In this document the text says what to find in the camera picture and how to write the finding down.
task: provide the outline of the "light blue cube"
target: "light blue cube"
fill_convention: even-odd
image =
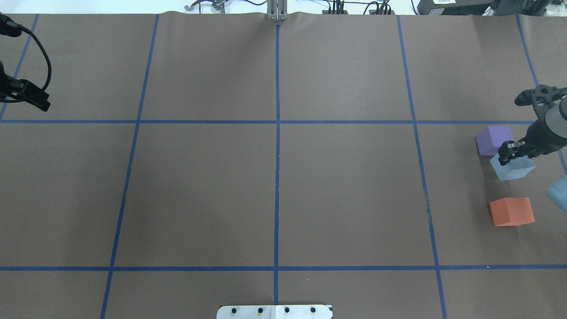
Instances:
[[[513,159],[505,166],[500,165],[498,161],[499,157],[500,156],[496,154],[490,160],[490,164],[492,164],[492,168],[494,168],[496,175],[498,175],[501,181],[522,178],[535,168],[535,163],[527,156]]]
[[[567,213],[567,175],[563,175],[559,181],[547,189],[547,196]]]

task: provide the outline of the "white mounting plate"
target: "white mounting plate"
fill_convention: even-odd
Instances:
[[[332,319],[330,305],[223,306],[217,319]]]

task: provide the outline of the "cable connector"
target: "cable connector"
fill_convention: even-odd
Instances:
[[[0,35],[19,37],[22,35],[22,26],[15,23],[9,16],[0,14]]]

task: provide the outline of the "cube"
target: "cube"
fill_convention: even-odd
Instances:
[[[496,155],[505,141],[513,141],[509,126],[489,126],[476,136],[476,145],[483,156]]]
[[[500,165],[496,154],[491,160],[492,168],[498,175],[501,181],[509,181],[511,179],[518,179],[526,176],[532,169],[535,168],[535,162],[531,158],[524,156],[511,160],[505,166]]]
[[[490,203],[494,226],[520,226],[534,223],[530,199],[505,197]]]
[[[567,213],[567,175],[563,175],[559,181],[547,189],[547,196]]]

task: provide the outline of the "orange cube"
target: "orange cube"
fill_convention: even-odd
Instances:
[[[534,223],[530,199],[505,197],[490,203],[494,226],[520,226]]]

